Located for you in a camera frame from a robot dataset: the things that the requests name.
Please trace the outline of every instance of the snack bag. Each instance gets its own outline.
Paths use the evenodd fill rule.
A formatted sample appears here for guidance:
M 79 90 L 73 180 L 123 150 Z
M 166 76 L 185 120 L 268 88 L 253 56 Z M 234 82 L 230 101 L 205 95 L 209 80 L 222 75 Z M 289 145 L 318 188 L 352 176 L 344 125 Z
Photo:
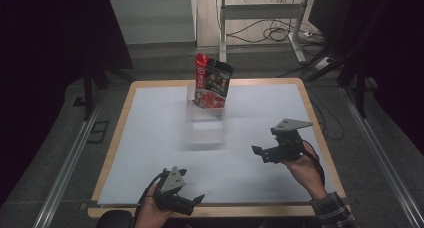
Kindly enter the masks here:
M 202 108 L 224 108 L 234 67 L 209 58 L 196 56 L 196 90 L 193 102 Z

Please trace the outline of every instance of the black cable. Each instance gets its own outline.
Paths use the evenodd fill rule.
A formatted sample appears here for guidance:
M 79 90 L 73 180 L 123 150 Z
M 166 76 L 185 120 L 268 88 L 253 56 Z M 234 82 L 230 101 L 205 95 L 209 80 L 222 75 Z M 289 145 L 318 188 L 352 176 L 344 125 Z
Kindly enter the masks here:
M 272 34 L 274 34 L 274 33 L 284 34 L 284 37 L 280 38 L 280 39 L 276 39 L 276 38 L 272 37 Z M 285 30 L 285 29 L 277 28 L 277 27 L 275 27 L 275 28 L 270 27 L 270 28 L 265 29 L 263 31 L 263 36 L 267 37 L 268 40 L 273 40 L 273 41 L 276 41 L 276 42 L 282 42 L 287 38 L 288 34 L 287 34 L 287 30 Z
M 344 129 L 342 123 L 340 122 L 340 120 L 337 119 L 337 117 L 334 115 L 334 113 L 318 98 L 317 94 L 315 94 L 315 92 L 312 89 L 309 89 L 309 91 L 313 94 L 313 96 L 317 99 L 317 101 L 328 111 L 328 113 L 330 113 L 330 115 L 336 120 L 336 122 L 339 124 L 339 126 L 342 130 L 340 137 L 331 137 L 329 134 L 327 135 L 327 137 L 332 139 L 332 140 L 342 140 L 345 136 L 345 129 Z
M 289 23 L 289 33 L 290 33 L 290 27 L 291 27 L 291 18 L 290 18 L 290 23 Z
M 303 69 L 303 67 L 298 67 L 296 69 L 289 70 L 289 71 L 287 71 L 287 72 L 285 72 L 285 73 L 283 73 L 281 75 L 276 76 L 275 78 L 282 78 L 282 77 L 284 77 L 284 76 L 286 76 L 286 75 L 288 75 L 290 73 L 296 72 L 296 71 L 301 70 L 301 69 Z
M 317 152 L 315 151 L 314 147 L 311 145 L 311 143 L 307 142 L 306 140 L 303 140 L 304 142 L 306 142 L 308 145 L 311 146 L 312 150 L 314 151 L 315 155 L 317 157 L 315 157 L 314 155 L 312 155 L 309 151 L 307 151 L 305 148 L 303 148 L 302 152 L 304 155 L 306 155 L 309 159 L 311 159 L 312 162 L 315 163 L 315 166 L 318 170 L 318 174 L 321 178 L 321 183 L 323 186 L 325 186 L 325 174 L 324 174 L 324 169 L 321 166 L 321 163 L 318 160 L 318 155 Z
M 218 27 L 219 27 L 219 30 L 221 30 L 221 22 L 219 21 L 219 14 L 218 14 L 218 0 L 215 0 L 215 8 L 216 8 L 216 21 L 218 21 Z
M 318 111 L 319 115 L 321 116 L 321 120 L 322 120 L 322 123 L 323 123 L 322 134 L 324 135 L 324 138 L 327 138 L 328 129 L 327 129 L 327 121 L 325 120 L 325 116 L 322 113 L 321 109 L 318 107 L 318 105 L 312 99 L 311 99 L 311 103 L 312 103 L 312 106 L 315 107 L 315 109 Z
M 156 180 L 158 180 L 159 178 L 161 178 L 163 176 L 163 172 L 160 173 L 159 175 L 157 175 L 152 182 L 150 182 L 150 184 L 147 186 L 147 188 L 144 190 L 143 195 L 140 197 L 140 199 L 138 200 L 137 203 L 137 207 L 135 209 L 135 214 L 134 214 L 134 226 L 137 223 L 137 219 L 138 216 L 140 215 L 140 211 L 141 211 L 141 206 L 143 204 L 144 199 L 146 199 L 147 194 L 149 193 L 150 188 L 153 186 L 153 184 L 156 182 Z
M 249 29 L 250 27 L 252 27 L 252 26 L 254 26 L 254 25 L 256 25 L 256 24 L 259 24 L 259 23 L 261 23 L 261 22 L 264 22 L 264 21 L 271 21 L 271 20 L 267 20 L 267 19 L 258 20 L 258 21 L 254 22 L 254 23 L 252 23 L 252 24 L 250 24 L 250 25 L 248 25 L 248 26 L 246 26 L 245 28 L 243 28 L 243 29 L 241 29 L 241 30 L 239 30 L 239 31 L 236 31 L 236 32 L 233 32 L 233 33 L 228 33 L 227 35 L 235 35 L 235 34 L 238 34 L 238 33 L 242 32 L 242 31 L 245 31 L 245 30 Z
M 229 37 L 233 37 L 233 38 L 236 38 L 236 39 L 239 39 L 239 40 L 242 40 L 242 41 L 244 41 L 244 42 L 248 42 L 248 43 L 259 43 L 259 42 L 262 42 L 262 41 L 265 41 L 265 40 L 268 40 L 268 38 L 263 38 L 263 39 L 261 39 L 261 40 L 256 40 L 256 41 L 251 41 L 251 40 L 246 40 L 246 39 L 243 39 L 243 38 L 241 38 L 241 37 L 239 37 L 239 36 L 235 36 L 235 35 L 227 35 L 227 36 L 229 36 Z
M 276 20 L 276 22 L 279 22 L 279 23 L 281 23 L 281 24 L 283 24 L 283 25 L 287 25 L 289 30 L 290 30 L 291 28 L 294 28 L 294 26 L 292 26 L 291 24 L 286 23 L 286 22 L 284 22 L 284 21 Z M 305 32 L 306 32 L 305 30 L 302 30 L 302 29 L 299 29 L 299 31 L 300 31 L 300 32 L 303 32 L 303 33 L 305 33 Z M 311 33 L 311 34 L 313 34 L 313 35 L 317 35 L 317 36 L 324 36 L 324 35 L 316 34 L 316 33 Z M 318 44 L 318 45 L 325 45 L 325 42 L 323 42 L 323 41 L 321 41 L 321 42 L 317 42 L 317 41 L 310 41 L 310 40 L 305 40 L 305 39 L 303 39 L 303 38 L 301 38 L 301 37 L 298 37 L 298 41 L 299 41 L 299 43 L 301 43 L 301 44 Z
M 319 58 L 323 57 L 325 54 L 327 54 L 330 51 L 331 46 L 327 45 L 325 46 L 320 52 L 318 52 L 318 54 L 316 54 L 311 61 L 307 64 L 307 66 L 305 66 L 305 68 L 302 70 L 302 72 L 299 75 L 299 79 L 303 80 L 303 77 L 305 76 L 306 72 L 315 67 L 316 64 L 319 61 Z

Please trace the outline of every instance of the transparent container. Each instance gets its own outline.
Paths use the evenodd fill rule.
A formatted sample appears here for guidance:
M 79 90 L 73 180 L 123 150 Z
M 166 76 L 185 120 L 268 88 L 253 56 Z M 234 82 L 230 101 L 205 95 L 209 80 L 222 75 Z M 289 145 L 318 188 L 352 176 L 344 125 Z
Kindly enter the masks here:
M 193 103 L 195 84 L 187 87 L 187 138 L 195 144 L 222 143 L 227 120 L 225 108 L 204 109 Z

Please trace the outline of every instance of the person's hand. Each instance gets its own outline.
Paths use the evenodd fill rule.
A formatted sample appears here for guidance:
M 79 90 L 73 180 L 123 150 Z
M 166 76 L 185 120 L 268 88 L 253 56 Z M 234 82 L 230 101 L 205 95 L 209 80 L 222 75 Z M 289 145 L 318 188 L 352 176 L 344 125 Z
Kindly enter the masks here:
M 172 211 L 159 210 L 152 195 L 157 184 L 153 184 L 141 205 L 135 228 L 161 228 L 168 220 Z
M 318 155 L 307 142 L 303 142 L 303 145 L 319 160 Z M 308 191 L 312 199 L 320 200 L 328 196 L 314 162 L 306 155 L 301 155 L 294 161 L 282 161 L 281 163 L 287 166 L 294 179 Z

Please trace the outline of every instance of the plaid sleeve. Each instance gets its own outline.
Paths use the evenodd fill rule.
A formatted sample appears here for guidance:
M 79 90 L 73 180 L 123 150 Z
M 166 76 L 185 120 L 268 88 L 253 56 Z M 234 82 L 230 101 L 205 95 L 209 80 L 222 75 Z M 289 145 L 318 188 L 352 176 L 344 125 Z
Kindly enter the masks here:
M 311 201 L 315 214 L 323 228 L 363 227 L 356 222 L 336 192 L 322 200 Z

